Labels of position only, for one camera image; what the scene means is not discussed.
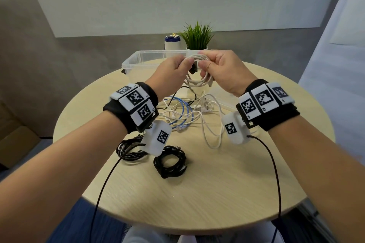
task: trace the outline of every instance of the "light wood tabletop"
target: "light wood tabletop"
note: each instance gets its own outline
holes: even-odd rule
[[[295,99],[301,115],[335,140],[329,117],[308,92],[272,70],[246,65],[257,77],[279,82]],[[58,118],[53,140],[101,113],[109,95],[127,83],[128,77],[117,70],[80,91]],[[205,119],[219,132],[218,115],[207,115]],[[209,142],[216,143],[216,137],[208,131],[206,135]],[[254,135],[267,144],[274,156],[282,211],[288,211],[305,199],[306,194],[268,133],[259,129]],[[206,145],[201,124],[197,121],[183,132],[174,131],[167,145],[180,146],[186,153],[188,166],[182,176],[162,179],[153,166],[151,155],[138,163],[121,161],[105,186],[99,208],[123,222],[149,225],[179,235],[217,234],[277,216],[279,205],[274,168],[267,150],[257,140],[234,145],[224,133],[221,147],[213,150]],[[114,152],[85,190],[83,197],[90,203],[96,204],[103,183],[117,160]]]

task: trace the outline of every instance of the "gray wall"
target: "gray wall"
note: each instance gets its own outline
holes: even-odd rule
[[[232,49],[299,81],[336,2],[320,28],[218,32],[209,48]],[[36,133],[52,135],[75,94],[136,50],[162,49],[163,37],[55,38],[37,0],[0,0],[0,96]]]
[[[330,43],[346,2],[338,1],[299,84],[325,108],[337,144],[365,165],[365,47]]]

